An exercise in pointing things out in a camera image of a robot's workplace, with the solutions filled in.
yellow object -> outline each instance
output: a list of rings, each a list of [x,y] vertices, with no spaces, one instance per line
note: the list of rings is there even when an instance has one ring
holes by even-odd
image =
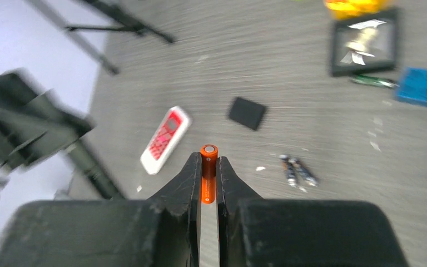
[[[323,0],[323,2],[335,19],[347,19],[377,13],[387,7],[390,0]]]

cell phone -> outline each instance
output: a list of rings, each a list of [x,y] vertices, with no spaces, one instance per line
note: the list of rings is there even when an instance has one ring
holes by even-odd
[[[155,175],[161,170],[191,122],[190,116],[181,107],[175,106],[168,110],[140,157],[149,175]]]

black metal stand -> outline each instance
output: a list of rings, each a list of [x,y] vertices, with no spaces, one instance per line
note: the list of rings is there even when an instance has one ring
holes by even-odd
[[[114,22],[121,24],[120,27],[99,27],[90,25],[71,25],[63,19],[58,12],[52,7],[44,3],[43,0],[27,0],[34,8],[39,10],[45,15],[51,22],[53,22],[59,28],[65,30],[66,35],[76,42],[83,50],[85,50],[91,57],[99,61],[102,67],[105,68],[110,74],[119,74],[119,69],[114,66],[103,54],[99,53],[88,41],[78,35],[76,31],[112,31],[112,32],[133,32],[136,36],[142,37],[146,33],[154,33],[155,35],[163,38],[167,43],[175,43],[175,37],[163,33],[150,25],[142,22],[140,19],[131,16],[127,12],[123,11],[119,5],[107,4],[99,0],[75,0],[91,6],[100,13],[112,19]]]

framed picture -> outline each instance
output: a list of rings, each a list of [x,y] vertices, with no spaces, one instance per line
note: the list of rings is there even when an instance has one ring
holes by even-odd
[[[398,39],[397,8],[336,21],[332,29],[331,75],[393,70],[397,65]]]

paper scrap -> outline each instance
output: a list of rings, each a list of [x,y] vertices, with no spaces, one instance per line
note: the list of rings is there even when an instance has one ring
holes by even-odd
[[[373,148],[374,148],[375,150],[377,150],[377,151],[379,151],[379,152],[382,152],[382,151],[380,151],[380,148],[379,148],[379,145],[378,145],[378,144],[376,144],[376,143],[374,143],[374,142],[372,142],[372,141],[370,141],[370,144],[371,144],[371,146],[373,146]]]
[[[386,106],[392,106],[392,103],[387,101],[387,100],[382,100],[382,104],[386,105]]]
[[[379,125],[379,126],[384,125],[384,123],[382,122],[382,120],[381,120],[381,119],[379,119],[379,118],[377,118],[377,117],[374,117],[374,123],[375,123],[376,125]]]
[[[200,57],[198,58],[198,60],[197,60],[196,64],[199,64],[199,63],[203,62],[203,61],[204,61],[204,60],[206,60],[206,59],[208,59],[208,55],[200,56]]]

